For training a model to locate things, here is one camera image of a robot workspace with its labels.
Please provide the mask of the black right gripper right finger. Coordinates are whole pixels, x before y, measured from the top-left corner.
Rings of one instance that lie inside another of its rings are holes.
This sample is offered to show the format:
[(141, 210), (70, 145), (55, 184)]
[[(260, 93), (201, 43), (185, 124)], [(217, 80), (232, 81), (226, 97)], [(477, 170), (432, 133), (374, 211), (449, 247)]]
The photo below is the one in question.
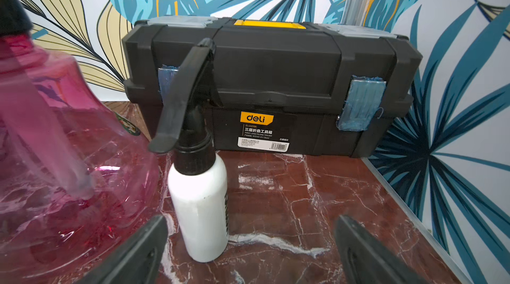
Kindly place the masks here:
[(350, 216), (336, 219), (333, 234), (348, 283), (427, 282)]

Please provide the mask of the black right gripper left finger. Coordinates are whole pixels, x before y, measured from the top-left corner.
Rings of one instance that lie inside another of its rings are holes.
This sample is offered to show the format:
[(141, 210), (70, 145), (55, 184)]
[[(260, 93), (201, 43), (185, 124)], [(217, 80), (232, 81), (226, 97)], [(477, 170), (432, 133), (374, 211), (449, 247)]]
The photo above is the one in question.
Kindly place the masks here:
[(155, 283), (168, 239), (166, 219), (154, 216), (79, 283)]

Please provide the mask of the white trigger spray bottle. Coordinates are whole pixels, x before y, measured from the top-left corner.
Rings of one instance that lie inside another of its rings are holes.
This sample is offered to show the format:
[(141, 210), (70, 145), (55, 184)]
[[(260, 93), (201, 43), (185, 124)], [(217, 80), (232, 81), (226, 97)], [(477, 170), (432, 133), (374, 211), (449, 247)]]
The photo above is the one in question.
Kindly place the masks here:
[(168, 189), (188, 255), (207, 263), (228, 244), (227, 170), (215, 152), (203, 104), (222, 106), (216, 88), (216, 45), (205, 38), (191, 48), (167, 86), (149, 150), (174, 153)]

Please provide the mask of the pink pressure spray bottle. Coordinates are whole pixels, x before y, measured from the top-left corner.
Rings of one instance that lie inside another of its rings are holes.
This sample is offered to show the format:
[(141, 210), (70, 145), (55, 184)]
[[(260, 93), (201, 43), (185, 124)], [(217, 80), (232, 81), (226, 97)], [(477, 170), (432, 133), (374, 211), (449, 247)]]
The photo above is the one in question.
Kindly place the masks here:
[(101, 103), (78, 62), (34, 44), (1, 0), (1, 282), (44, 283), (105, 258), (155, 192), (147, 138)]

